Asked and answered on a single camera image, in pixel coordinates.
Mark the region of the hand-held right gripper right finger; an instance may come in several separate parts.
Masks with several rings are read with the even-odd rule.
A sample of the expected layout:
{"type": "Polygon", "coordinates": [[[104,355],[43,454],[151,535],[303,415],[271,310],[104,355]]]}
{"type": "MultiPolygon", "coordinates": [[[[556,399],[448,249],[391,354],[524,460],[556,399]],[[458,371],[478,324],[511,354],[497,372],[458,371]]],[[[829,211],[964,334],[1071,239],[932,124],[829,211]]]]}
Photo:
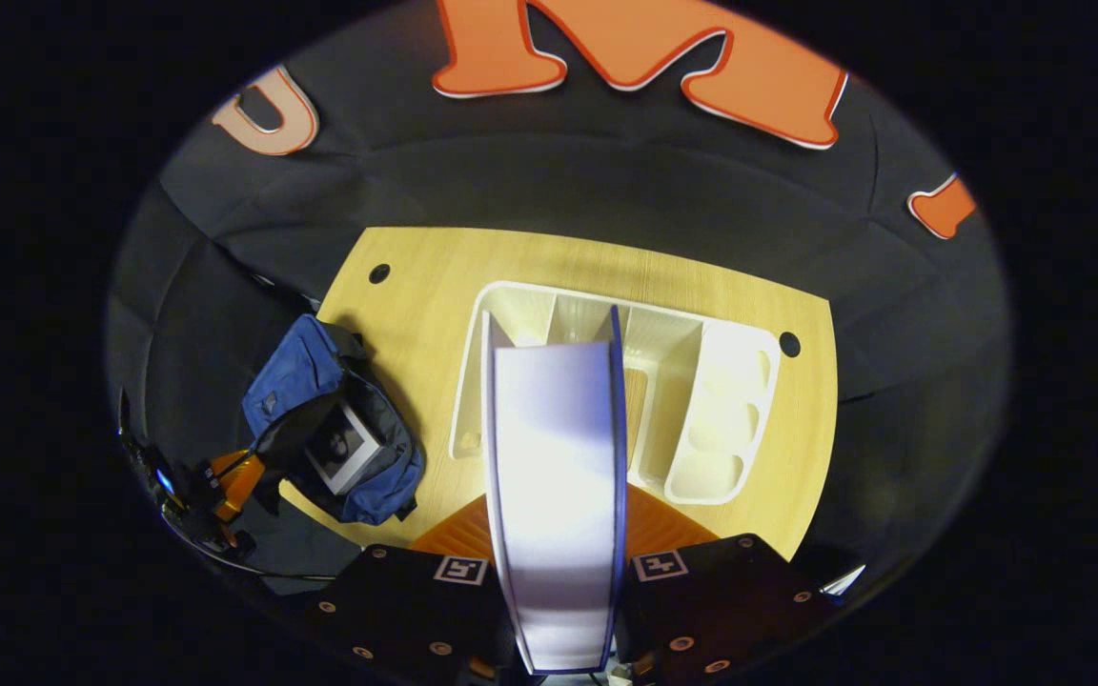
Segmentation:
{"type": "Polygon", "coordinates": [[[631,675],[741,675],[840,615],[758,535],[713,535],[636,486],[626,515],[618,661],[631,675]]]}

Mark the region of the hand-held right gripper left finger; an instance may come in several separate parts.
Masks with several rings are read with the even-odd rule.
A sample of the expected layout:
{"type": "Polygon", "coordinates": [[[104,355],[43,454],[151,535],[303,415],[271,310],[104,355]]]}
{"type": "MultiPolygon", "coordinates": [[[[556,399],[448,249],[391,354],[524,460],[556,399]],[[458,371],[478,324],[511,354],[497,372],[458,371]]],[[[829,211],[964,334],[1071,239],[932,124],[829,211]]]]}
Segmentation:
{"type": "Polygon", "coordinates": [[[408,548],[366,547],[306,601],[321,646],[380,681],[514,681],[485,496],[408,548]]]}

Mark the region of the grey and black book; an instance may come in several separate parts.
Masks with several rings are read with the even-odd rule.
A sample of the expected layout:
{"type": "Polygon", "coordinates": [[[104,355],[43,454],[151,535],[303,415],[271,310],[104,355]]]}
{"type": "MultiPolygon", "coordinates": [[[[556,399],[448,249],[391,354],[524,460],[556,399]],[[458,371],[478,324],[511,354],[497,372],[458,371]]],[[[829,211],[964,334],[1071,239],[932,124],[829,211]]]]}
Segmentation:
{"type": "Polygon", "coordinates": [[[304,454],[332,495],[347,494],[382,451],[376,434],[347,401],[337,400],[304,446],[304,454]]]}

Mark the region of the blue schoolbag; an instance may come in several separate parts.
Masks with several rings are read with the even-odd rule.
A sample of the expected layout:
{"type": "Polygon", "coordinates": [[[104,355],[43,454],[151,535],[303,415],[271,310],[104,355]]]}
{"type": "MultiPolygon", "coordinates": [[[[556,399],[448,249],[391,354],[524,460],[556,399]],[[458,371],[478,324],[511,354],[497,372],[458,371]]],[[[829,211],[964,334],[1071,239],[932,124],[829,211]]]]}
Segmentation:
{"type": "Polygon", "coordinates": [[[284,481],[340,524],[379,526],[402,521],[417,507],[426,456],[408,421],[376,376],[360,334],[301,315],[240,400],[255,438],[274,418],[320,395],[338,393],[384,447],[365,476],[344,495],[332,495],[309,457],[296,457],[284,481]]]}

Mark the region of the white bookshelf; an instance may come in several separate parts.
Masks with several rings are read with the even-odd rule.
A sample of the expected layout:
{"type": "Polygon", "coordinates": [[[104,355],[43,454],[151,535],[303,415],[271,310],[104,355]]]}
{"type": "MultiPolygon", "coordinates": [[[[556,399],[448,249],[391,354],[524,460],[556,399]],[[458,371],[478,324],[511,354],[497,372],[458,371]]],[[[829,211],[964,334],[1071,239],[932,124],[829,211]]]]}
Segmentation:
{"type": "Polygon", "coordinates": [[[587,344],[621,326],[627,474],[672,504],[722,505],[748,481],[774,404],[781,352],[757,327],[640,301],[498,281],[477,295],[455,394],[449,456],[480,453],[482,317],[519,347],[587,344]]]}

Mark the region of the blue book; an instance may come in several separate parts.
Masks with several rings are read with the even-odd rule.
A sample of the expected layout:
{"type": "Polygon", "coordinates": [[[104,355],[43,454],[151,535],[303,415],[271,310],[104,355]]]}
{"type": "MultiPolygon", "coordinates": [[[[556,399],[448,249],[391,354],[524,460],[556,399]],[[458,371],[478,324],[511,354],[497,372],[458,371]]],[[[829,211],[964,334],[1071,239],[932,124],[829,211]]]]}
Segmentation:
{"type": "Polygon", "coordinates": [[[524,667],[597,672],[626,566],[627,426],[620,322],[591,340],[514,344],[480,318],[485,499],[524,667]]]}

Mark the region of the black backdrop cloth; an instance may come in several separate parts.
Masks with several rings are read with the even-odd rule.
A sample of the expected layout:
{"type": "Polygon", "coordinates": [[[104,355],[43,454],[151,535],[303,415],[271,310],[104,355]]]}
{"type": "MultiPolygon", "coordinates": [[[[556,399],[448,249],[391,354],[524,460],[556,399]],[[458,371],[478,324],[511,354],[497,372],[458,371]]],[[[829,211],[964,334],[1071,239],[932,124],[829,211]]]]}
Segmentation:
{"type": "Polygon", "coordinates": [[[810,151],[690,104],[685,75],[606,85],[531,9],[533,47],[561,57],[542,92],[453,99],[435,0],[366,10],[280,64],[321,131],[304,151],[248,151],[200,120],[141,194],[107,296],[107,400],[170,460],[249,437],[247,390],[372,226],[461,226],[601,240],[710,262],[826,299],[834,317],[834,454],[802,560],[862,566],[858,604],[918,563],[968,499],[1002,429],[1011,315],[983,212],[943,239],[915,192],[953,165],[850,79],[838,138],[810,151]]]}

